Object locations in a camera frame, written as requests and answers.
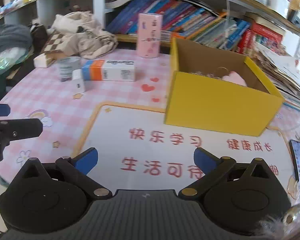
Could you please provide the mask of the small white box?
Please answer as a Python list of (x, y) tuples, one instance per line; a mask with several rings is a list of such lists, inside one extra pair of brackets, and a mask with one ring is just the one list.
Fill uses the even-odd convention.
[(76, 69), (72, 72), (72, 86), (74, 94), (80, 94), (85, 92), (85, 84), (81, 69)]

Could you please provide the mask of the clear packing tape roll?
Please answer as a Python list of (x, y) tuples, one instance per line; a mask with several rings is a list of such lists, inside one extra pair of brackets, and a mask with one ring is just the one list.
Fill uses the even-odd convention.
[(63, 59), (58, 59), (56, 66), (60, 81), (68, 81), (72, 79), (72, 72), (81, 67), (81, 58), (78, 56), (70, 56)]

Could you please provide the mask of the pink plush pig toy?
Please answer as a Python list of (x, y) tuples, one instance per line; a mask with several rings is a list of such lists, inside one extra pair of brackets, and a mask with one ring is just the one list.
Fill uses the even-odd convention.
[(247, 87), (247, 83), (245, 82), (245, 80), (234, 71), (231, 71), (228, 75), (223, 76), (222, 80)]

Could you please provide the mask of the grey folded blanket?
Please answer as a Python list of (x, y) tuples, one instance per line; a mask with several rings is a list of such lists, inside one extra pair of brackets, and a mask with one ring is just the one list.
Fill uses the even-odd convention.
[(32, 46), (30, 29), (24, 25), (0, 25), (0, 53), (14, 47), (29, 49)]

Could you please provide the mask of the yellow cardboard box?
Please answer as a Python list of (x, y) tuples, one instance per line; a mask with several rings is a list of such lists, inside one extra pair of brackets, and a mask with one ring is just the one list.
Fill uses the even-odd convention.
[[(264, 72), (242, 54), (173, 38), (170, 64), (167, 125), (258, 137), (284, 102)], [(223, 81), (231, 71), (247, 87)]]

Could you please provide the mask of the wooden chess board box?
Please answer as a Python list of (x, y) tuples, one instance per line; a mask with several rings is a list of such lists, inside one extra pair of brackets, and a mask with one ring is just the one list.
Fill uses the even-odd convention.
[(65, 58), (66, 55), (61, 50), (63, 37), (63, 34), (54, 30), (47, 39), (47, 42), (43, 46), (40, 53), (43, 54), (47, 59), (52, 59), (53, 61)]

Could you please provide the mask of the white orange usmile box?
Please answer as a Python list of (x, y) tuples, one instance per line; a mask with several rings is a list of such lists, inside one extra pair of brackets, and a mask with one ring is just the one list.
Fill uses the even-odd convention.
[(87, 81), (129, 81), (134, 82), (134, 61), (128, 60), (89, 60), (81, 68)]

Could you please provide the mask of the stack of papers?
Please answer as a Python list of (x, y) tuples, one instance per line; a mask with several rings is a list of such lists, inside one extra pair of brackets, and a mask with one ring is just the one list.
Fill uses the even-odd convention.
[(284, 104), (300, 111), (300, 72), (295, 66), (295, 58), (278, 55), (255, 42), (251, 59), (280, 91)]

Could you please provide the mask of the beige cloth bag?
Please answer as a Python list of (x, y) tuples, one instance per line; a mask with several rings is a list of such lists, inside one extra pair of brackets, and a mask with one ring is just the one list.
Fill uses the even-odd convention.
[(52, 28), (63, 35), (59, 49), (66, 56), (93, 60), (111, 53), (118, 45), (116, 36), (104, 30), (88, 11), (57, 14)]

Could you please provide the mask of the row of leaning books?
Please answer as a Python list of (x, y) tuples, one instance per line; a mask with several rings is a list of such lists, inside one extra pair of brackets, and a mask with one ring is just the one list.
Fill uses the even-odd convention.
[(254, 43), (260, 43), (277, 54), (285, 54), (281, 41), (284, 30), (247, 12), (242, 18), (227, 11), (217, 13), (197, 0), (131, 0), (107, 25), (106, 30), (119, 35), (135, 36), (138, 15), (161, 14), (161, 42), (182, 38), (211, 48), (251, 55)]

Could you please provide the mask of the pink cylindrical canister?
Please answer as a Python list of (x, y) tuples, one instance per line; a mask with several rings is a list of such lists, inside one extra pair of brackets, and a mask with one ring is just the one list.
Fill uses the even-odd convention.
[(143, 58), (159, 56), (162, 28), (161, 14), (141, 13), (138, 15), (137, 55)]

